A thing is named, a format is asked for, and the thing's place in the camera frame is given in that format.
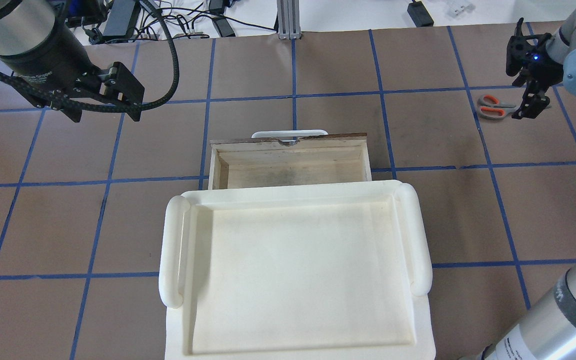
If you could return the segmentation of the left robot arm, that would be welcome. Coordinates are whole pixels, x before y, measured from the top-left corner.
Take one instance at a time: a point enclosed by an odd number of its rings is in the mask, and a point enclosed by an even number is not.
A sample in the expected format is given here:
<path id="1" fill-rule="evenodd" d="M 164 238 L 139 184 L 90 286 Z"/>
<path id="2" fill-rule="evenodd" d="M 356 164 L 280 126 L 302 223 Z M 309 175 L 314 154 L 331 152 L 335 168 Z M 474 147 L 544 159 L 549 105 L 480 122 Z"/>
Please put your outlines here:
<path id="1" fill-rule="evenodd" d="M 144 100 L 144 86 L 130 69 L 118 61 L 106 69 L 96 66 L 45 0 L 0 0 L 0 61 L 30 104 L 60 111 L 75 123 L 83 111 L 66 100 L 128 107 Z"/>

